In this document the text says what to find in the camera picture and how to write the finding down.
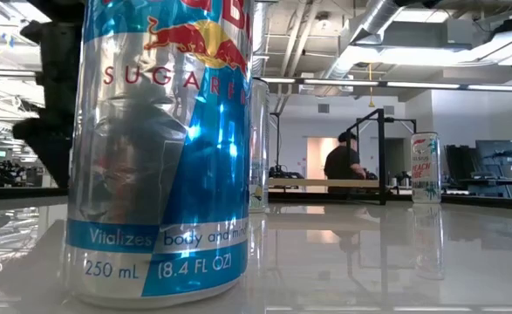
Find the person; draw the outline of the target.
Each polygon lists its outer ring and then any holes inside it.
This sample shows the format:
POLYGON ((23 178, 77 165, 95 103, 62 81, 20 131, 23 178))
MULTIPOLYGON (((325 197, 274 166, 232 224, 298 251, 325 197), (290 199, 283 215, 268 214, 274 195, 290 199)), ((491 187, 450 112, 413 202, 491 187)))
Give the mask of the person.
POLYGON ((328 180, 365 180, 365 170, 360 165, 357 136, 343 132, 338 136, 338 146, 326 157, 324 175, 328 180))

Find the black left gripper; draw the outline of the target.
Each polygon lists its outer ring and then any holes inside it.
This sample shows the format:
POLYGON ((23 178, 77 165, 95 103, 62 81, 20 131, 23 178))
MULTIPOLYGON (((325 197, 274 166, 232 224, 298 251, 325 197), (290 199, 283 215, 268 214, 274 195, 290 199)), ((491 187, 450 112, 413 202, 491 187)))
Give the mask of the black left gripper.
MULTIPOLYGON (((45 110, 71 116, 78 86, 84 0, 26 1, 50 19, 48 22, 33 20, 20 31, 40 49, 42 73, 37 83, 44 88, 45 110)), ((68 119, 25 119, 13 126, 13 136, 32 149, 59 188, 68 187, 71 149, 68 119)))

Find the white Celsius Peach Vibe can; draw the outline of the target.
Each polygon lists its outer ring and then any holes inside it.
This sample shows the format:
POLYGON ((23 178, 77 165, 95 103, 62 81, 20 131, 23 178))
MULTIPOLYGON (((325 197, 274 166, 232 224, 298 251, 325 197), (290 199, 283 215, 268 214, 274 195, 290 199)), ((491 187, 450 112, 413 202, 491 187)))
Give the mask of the white Celsius Peach Vibe can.
POLYGON ((440 203, 440 142, 437 133, 415 133, 411 138, 412 199, 440 203))

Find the long linear ceiling light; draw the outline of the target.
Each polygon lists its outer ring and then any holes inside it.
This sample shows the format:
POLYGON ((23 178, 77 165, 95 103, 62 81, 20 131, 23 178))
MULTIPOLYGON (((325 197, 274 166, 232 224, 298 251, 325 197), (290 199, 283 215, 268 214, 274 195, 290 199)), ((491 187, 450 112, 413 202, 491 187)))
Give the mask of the long linear ceiling light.
POLYGON ((327 78, 275 78, 260 77, 269 84, 324 85, 372 88, 407 88, 429 90, 456 90, 467 92, 512 92, 512 85, 455 84, 435 82, 405 82, 383 80, 327 79, 327 78))

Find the silver spiral ventilation duct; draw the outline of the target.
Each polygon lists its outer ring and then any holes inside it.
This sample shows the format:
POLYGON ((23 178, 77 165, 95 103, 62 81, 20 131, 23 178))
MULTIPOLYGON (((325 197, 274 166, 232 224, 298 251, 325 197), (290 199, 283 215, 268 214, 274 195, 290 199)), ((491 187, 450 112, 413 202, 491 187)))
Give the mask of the silver spiral ventilation duct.
POLYGON ((267 29, 267 12, 268 5, 266 3, 256 2, 254 5, 254 22, 253 22, 253 55, 252 55, 252 75, 259 77, 263 72, 263 51, 265 46, 265 31, 267 29))
POLYGON ((357 64, 370 64, 378 53, 374 46, 383 42, 387 27, 415 0, 368 0, 365 11, 344 23, 339 35, 337 58, 321 79, 343 79, 357 64))

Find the black aluminium table frame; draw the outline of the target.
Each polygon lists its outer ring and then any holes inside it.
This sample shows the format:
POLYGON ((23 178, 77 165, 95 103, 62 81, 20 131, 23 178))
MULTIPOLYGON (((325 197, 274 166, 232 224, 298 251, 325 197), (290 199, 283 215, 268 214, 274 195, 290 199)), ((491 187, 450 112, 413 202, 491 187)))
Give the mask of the black aluminium table frame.
MULTIPOLYGON (((65 188, 0 188, 0 200, 9 199, 27 199, 40 197, 66 197, 68 190, 65 188)), ((390 201, 411 201, 410 195, 384 194, 380 196, 377 193, 372 194, 350 194, 346 196, 327 194, 327 193, 287 193, 270 192, 270 202, 286 203, 321 203, 321 202, 342 202, 342 201, 372 201, 385 205, 390 201)), ((512 199, 509 198, 490 198, 469 195, 443 195, 442 203, 466 205, 484 208, 508 208, 512 209, 512 199)))

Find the blue silver Red Bull can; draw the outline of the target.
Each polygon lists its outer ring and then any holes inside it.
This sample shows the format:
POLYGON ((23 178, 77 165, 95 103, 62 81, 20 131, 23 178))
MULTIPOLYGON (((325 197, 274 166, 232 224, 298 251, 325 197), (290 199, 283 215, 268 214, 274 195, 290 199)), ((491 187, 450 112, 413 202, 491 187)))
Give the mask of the blue silver Red Bull can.
POLYGON ((64 281, 152 309, 232 288, 248 261, 254 0, 88 0, 64 281))

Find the white Celsius Tropical Vibe can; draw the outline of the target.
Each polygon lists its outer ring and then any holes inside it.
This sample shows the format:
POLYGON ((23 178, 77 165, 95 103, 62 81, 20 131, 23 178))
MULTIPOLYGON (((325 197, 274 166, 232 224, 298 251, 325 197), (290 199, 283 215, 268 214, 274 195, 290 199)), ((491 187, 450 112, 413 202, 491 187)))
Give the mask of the white Celsius Tropical Vibe can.
POLYGON ((250 102, 250 213, 263 212, 268 207, 269 100, 268 84, 259 78, 254 78, 250 102))

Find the gray monitor screen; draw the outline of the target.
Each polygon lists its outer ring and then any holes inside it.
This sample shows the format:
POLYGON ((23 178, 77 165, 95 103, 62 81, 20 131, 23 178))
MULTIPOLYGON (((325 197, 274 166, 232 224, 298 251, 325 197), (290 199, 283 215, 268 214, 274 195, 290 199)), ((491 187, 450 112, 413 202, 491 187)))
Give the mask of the gray monitor screen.
POLYGON ((482 172, 512 179, 512 140, 477 140, 475 148, 482 172))

